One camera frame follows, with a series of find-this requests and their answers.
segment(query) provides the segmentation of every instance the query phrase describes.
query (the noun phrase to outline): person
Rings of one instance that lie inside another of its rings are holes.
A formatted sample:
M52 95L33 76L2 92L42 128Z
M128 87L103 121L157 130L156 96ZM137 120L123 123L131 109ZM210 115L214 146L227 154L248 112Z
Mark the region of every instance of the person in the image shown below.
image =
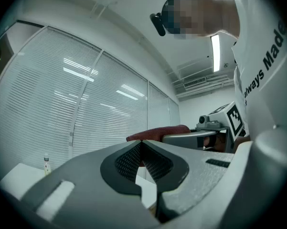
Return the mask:
M184 38L223 32L237 39L235 103L246 135L236 139L234 151L265 130L287 125L287 94L281 94L287 92L287 30L269 0L167 0L150 18L160 36L163 26ZM206 137L204 145L209 142ZM224 150L223 134L214 148Z

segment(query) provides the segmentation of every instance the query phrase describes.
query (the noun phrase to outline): white venetian blind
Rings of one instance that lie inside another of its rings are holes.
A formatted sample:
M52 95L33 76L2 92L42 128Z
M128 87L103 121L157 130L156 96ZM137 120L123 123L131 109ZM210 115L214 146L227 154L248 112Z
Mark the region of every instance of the white venetian blind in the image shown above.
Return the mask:
M180 109L178 105L169 98L170 103L170 116L171 116L171 126L179 125L181 123L180 120Z
M12 60L0 82L0 176L19 162L68 160L76 98L100 50L47 28Z
M148 83L103 53L76 116L73 156L114 144L147 129Z
M148 129L170 125L169 98L155 86L149 84Z

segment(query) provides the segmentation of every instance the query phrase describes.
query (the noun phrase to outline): ventilation unit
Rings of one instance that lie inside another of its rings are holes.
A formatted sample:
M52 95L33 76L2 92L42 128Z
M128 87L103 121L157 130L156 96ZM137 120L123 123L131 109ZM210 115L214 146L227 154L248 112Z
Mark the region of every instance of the ventilation unit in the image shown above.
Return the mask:
M202 83L205 83L205 82L207 82L207 80L206 80L206 77L204 76L204 77L201 77L201 78L197 78L197 79L195 79L193 81L187 82L183 86L187 89L189 87L196 86L196 85L199 85L199 84L202 84Z

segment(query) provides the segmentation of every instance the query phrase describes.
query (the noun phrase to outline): ceiling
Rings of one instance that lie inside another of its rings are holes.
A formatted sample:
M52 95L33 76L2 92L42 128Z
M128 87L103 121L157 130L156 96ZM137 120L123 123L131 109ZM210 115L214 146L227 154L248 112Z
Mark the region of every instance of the ceiling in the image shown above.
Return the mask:
M84 0L70 1L84 4ZM213 74L212 44L209 37L177 39L172 34L160 37L151 23L149 15L161 12L165 1L86 0L84 6L91 10L91 17L102 16L111 20L137 40L163 67L178 94L186 91L183 83ZM224 33L219 33L219 36L220 72L232 78L235 63L231 47L236 40Z

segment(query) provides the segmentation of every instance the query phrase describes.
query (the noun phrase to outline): white bottle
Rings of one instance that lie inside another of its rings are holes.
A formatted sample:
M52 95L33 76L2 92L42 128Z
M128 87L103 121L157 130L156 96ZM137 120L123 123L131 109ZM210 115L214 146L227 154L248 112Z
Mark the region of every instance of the white bottle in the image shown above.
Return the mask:
M50 164L49 164L49 156L48 154L44 154L44 174L45 175L48 175L51 173L51 167L50 167Z

